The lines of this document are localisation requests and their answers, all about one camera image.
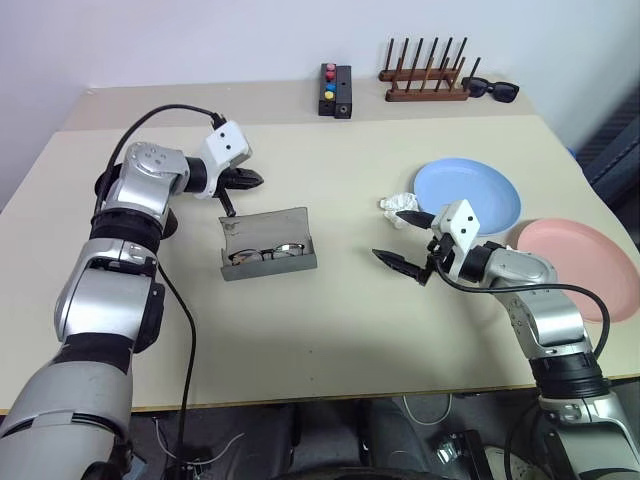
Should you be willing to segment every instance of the table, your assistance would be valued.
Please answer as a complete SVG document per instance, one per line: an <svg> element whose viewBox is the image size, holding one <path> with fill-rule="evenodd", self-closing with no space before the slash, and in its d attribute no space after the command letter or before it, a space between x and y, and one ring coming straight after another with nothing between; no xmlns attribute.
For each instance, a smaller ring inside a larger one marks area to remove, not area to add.
<svg viewBox="0 0 640 480"><path fill-rule="evenodd" d="M269 88L278 90L272 87L238 88L258 88L268 96ZM106 103L114 105L116 94L105 92ZM246 91L240 97L246 97ZM29 376L59 348L52 322L55 300L88 237L93 183L127 126L116 127L120 120L98 115L100 108L108 109L94 105L94 117L103 120L87 120L93 123L81 129L78 119L86 118L92 102L92 95L80 101L66 130L53 135L0 215L0 251L5 252L0 275L5 338L0 409L10 407ZM163 102L164 97L148 106ZM354 115L352 121L293 122L294 114L280 113L282 122L256 117L243 125L254 151L245 166L263 175L265 184L231 192L238 214L308 207L318 268L225 282L219 271L224 246L218 223L224 214L221 206L190 195L175 199L180 226L161 245L159 258L198 324L191 405L533 384L495 299L465 295L436 278L421 288L370 253L381 248L423 261L428 240L424 232L394 229L377 202L410 189L424 163L462 156L499 169L522 198L521 223L510 233L483 241L514 244L527 221L565 217L602 231L640 267L640 255L624 228L544 122L524 103L505 115L510 111L503 105L498 110L488 102L473 107L468 102L475 116L459 116L459 104L450 110L446 105L433 107L436 115L431 115L429 105L409 119ZM382 105L369 105L368 110L363 105L363 114L377 115L376 109L384 111ZM295 102L284 110L295 108L306 112ZM397 114L396 106L390 108ZM225 113L242 122L250 110L244 105L238 115ZM112 124L103 128L100 122ZM151 124L136 139L194 154L210 130L188 122ZM587 324L587 330L595 343L599 325ZM640 374L639 335L638 312L612 326L601 358L605 375ZM175 408L180 403L188 349L186 319L167 292L160 337L133 362L135 408Z"/></svg>

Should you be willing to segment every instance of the open glasses case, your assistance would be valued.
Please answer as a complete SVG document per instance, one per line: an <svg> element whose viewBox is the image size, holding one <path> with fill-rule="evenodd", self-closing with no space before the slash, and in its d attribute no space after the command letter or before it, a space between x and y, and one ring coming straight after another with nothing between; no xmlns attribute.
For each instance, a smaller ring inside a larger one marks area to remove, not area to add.
<svg viewBox="0 0 640 480"><path fill-rule="evenodd" d="M257 215L221 217L219 220L226 240L226 248L222 250L220 271L222 277L228 282L309 270L318 266L309 233L306 207ZM260 252L294 244L303 246L301 255L272 258L272 255L265 254L260 258ZM229 256L245 250L255 250L256 257L234 265Z"/></svg>

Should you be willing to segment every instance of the floor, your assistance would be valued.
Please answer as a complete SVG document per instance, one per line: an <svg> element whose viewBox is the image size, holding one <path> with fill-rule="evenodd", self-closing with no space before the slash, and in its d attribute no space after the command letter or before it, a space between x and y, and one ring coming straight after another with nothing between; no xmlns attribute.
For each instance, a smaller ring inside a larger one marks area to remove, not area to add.
<svg viewBox="0 0 640 480"><path fill-rule="evenodd" d="M621 398L631 428L640 438L640 381L616 385L614 389ZM414 430L422 441L430 471L460 480L469 478L460 462L443 465L435 455L434 446L446 433L466 429L478 430L486 445L502 446L507 429L533 395L531 390L455 395L451 412L444 421L431 427L413 423ZM441 416L447 404L446 395L410 396L408 400L414 416L422 421ZM394 398L394 401L404 411L401 398ZM290 471L320 466L359 465L354 401L317 401L297 405L302 427L301 441L295 449ZM209 446L211 452L206 456L216 455L233 436L250 432L255 425L264 422L265 418L275 415L274 412L277 411L275 407L264 406L191 410L187 417L185 439L191 445ZM140 480L161 478L165 462L165 455L158 446L153 416L134 415L131 421L135 451L147 462L147 469L139 476ZM173 445L177 424L175 412L158 414L158 418L169 445ZM528 440L529 425L526 425L515 439L514 452L532 458ZM211 469L202 474L200 479L228 478L226 472L229 471L234 456L233 449L238 443L212 464Z"/></svg>

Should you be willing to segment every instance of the eyeglasses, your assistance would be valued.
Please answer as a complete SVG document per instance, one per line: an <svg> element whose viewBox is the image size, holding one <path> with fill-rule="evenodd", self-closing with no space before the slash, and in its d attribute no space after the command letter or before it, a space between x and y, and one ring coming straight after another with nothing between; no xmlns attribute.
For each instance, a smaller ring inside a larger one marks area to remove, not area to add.
<svg viewBox="0 0 640 480"><path fill-rule="evenodd" d="M255 261L273 260L276 258L297 257L302 255L304 245L300 243L285 243L275 248L266 250L254 250L247 248L229 255L232 265L241 265Z"/></svg>
<svg viewBox="0 0 640 480"><path fill-rule="evenodd" d="M513 102L520 91L520 87L513 83L491 83L490 81L479 77L463 78L462 86L465 90L469 90L470 97L481 97L485 93L489 92L493 96L494 100L503 103Z"/></svg>

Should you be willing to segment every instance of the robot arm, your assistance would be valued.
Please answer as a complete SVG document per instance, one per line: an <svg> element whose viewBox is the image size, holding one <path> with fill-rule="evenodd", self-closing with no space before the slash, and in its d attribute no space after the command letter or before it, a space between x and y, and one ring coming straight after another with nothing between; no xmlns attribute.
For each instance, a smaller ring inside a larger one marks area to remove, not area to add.
<svg viewBox="0 0 640 480"><path fill-rule="evenodd" d="M562 290L544 288L557 282L553 266L537 255L493 242L471 248L479 223L466 200L445 206L435 217L409 211L398 215L433 231L427 265L423 269L397 254L374 250L378 258L422 285L433 271L464 291L479 290L458 284L458 278L477 283L480 291L492 290L486 293L507 310L536 379L539 405L554 425L545 443L557 478L604 478L616 472L638 478L638 445L602 376L582 316ZM520 288L536 285L542 288ZM519 291L505 291L510 287Z"/></svg>
<svg viewBox="0 0 640 480"><path fill-rule="evenodd" d="M58 298L62 347L0 426L0 479L119 479L128 470L131 358L160 330L164 287L154 278L160 240L171 233L169 199L213 197L221 175L250 155L234 122L214 130L201 158L129 147Z"/></svg>

